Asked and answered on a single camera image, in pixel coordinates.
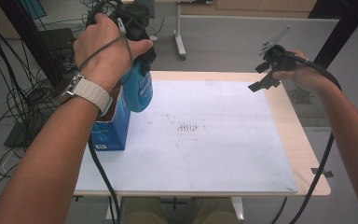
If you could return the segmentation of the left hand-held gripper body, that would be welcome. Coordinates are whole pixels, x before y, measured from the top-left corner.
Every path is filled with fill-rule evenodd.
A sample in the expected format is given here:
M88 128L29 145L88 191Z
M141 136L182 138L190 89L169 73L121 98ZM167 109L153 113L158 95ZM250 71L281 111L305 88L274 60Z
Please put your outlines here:
M155 0L114 0L113 18L121 18L130 40L148 38L145 28L149 20L155 17Z

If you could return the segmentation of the blue bottle with white cap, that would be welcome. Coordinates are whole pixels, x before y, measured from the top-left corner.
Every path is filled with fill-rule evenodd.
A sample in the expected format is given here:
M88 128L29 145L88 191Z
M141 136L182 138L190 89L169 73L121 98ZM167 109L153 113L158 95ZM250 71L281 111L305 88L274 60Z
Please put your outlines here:
M150 70L141 62L136 62L121 82L128 109L132 112L144 111L153 97Z

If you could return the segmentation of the blue cardboard box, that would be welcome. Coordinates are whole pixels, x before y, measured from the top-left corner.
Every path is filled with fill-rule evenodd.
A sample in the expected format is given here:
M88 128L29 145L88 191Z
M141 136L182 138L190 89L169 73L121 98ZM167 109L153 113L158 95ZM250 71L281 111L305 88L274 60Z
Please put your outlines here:
M126 145L131 112L122 89L112 90L110 96L112 104L91 130L93 146L98 151L124 150Z

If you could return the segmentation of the person's right hand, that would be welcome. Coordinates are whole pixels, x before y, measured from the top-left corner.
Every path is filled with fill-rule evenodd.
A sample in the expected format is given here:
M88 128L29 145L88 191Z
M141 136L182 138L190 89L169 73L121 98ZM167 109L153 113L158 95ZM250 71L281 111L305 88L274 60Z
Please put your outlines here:
M293 80L298 87L312 93L319 93L334 86L321 73L305 65L299 66L294 71L277 71L272 76L279 80Z

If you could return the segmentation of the person's left hand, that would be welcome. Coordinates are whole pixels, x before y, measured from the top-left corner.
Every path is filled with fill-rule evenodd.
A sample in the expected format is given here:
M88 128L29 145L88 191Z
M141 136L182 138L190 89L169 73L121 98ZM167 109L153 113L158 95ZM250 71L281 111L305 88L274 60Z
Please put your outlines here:
M153 42L127 40L105 14L94 17L74 43L76 66L87 79L111 91L131 68L132 60L147 52Z

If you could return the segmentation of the black stand base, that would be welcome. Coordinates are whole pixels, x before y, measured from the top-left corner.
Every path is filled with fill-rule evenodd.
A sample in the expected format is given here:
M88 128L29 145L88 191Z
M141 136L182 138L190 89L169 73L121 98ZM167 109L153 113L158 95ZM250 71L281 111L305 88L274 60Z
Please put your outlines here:
M310 92L305 91L299 87L289 91L289 98L293 104L297 105L311 105Z

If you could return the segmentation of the white background desk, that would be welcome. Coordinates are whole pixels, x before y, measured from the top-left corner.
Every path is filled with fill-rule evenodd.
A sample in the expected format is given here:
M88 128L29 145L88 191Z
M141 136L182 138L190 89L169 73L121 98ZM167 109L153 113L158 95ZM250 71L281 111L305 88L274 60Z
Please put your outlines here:
M153 0L155 18L174 17L173 39L177 47L178 56L186 59L186 48L181 36L181 10L182 4L190 4L196 0Z

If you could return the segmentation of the wooden cabinet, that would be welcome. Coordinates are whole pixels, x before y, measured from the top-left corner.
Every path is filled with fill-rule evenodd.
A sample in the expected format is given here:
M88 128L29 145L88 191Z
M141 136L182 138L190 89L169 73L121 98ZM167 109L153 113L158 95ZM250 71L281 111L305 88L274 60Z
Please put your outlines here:
M181 5L184 15L307 18L317 0L207 0Z

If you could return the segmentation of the black metal pole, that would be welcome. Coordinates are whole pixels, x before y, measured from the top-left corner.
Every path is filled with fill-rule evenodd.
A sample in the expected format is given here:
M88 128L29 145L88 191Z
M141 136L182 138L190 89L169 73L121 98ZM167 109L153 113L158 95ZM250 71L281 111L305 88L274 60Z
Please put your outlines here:
M344 45L358 27L358 0L350 3L347 11L342 15L336 27L328 36L314 62L322 68L327 68L338 56Z
M21 0L0 0L0 8L34 56L49 83L56 88L63 75Z

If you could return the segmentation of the white table mat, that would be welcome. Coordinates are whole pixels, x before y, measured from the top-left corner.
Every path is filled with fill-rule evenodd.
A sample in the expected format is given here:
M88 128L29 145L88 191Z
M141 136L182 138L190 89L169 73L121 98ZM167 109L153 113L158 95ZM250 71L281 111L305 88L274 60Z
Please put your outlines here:
M263 91L246 83L156 80L130 116L122 151L101 151L121 195L295 194L297 184Z

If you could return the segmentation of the teal panel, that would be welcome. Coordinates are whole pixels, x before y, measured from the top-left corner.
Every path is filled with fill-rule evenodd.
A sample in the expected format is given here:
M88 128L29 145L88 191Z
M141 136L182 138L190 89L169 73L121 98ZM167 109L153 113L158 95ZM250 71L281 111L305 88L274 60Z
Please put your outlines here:
M21 4L33 20L40 19L46 15L39 0L21 0Z

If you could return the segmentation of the black tape strip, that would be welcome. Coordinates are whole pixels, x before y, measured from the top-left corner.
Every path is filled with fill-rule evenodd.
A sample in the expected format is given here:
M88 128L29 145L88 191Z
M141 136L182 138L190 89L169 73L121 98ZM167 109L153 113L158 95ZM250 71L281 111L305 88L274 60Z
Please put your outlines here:
M325 171L325 169L322 169L322 171L320 172L319 171L320 169L318 168L311 168L311 171L313 174L317 175L318 173L320 173L321 175L323 175L324 177L326 178L329 178L329 177L333 177L333 173L331 171Z

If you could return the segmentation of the white table leg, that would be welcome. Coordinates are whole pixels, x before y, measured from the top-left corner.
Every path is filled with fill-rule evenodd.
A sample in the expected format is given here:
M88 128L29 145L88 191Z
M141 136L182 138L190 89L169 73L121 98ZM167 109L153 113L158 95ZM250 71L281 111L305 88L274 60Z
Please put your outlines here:
M237 215L238 221L243 222L244 221L244 213L243 213L242 198L241 197L232 197L231 202L234 207L235 213Z
M118 198L108 197L107 211L103 224L120 224L120 202Z

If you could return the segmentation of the person's khaki pants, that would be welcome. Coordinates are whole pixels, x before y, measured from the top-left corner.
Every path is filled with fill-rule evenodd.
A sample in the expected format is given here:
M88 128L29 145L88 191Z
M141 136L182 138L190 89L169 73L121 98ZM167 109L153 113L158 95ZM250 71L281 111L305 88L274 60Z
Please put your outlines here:
M122 224L169 224L158 197L127 197L122 205ZM192 198L186 210L186 224L238 224L230 198Z

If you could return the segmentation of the black floor plate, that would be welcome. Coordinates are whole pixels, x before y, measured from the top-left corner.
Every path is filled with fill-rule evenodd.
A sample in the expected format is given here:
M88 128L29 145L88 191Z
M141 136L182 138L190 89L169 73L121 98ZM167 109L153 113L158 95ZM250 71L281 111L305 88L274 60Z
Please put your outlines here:
M39 116L28 116L25 119L18 119L4 145L6 147L30 146L45 123L46 120Z

